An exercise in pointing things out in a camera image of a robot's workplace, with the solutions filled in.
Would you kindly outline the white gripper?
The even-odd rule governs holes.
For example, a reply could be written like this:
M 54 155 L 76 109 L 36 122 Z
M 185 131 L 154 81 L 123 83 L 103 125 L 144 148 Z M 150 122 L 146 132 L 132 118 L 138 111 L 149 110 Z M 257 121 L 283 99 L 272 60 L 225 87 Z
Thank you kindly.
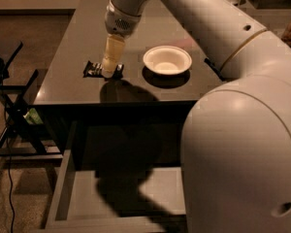
M 109 2 L 105 14 L 105 26 L 109 33 L 104 57 L 102 60 L 102 76 L 111 78 L 125 48 L 124 38 L 130 37 L 141 20 L 140 16 L 130 16 Z

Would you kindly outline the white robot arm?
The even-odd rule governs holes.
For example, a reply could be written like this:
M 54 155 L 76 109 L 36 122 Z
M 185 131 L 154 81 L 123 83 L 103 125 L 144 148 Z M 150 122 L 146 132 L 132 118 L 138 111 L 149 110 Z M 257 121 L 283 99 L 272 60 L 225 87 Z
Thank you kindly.
M 110 0 L 109 33 L 148 0 Z M 189 233 L 291 233 L 291 49 L 233 0 L 161 0 L 226 83 L 191 109 L 181 136 Z

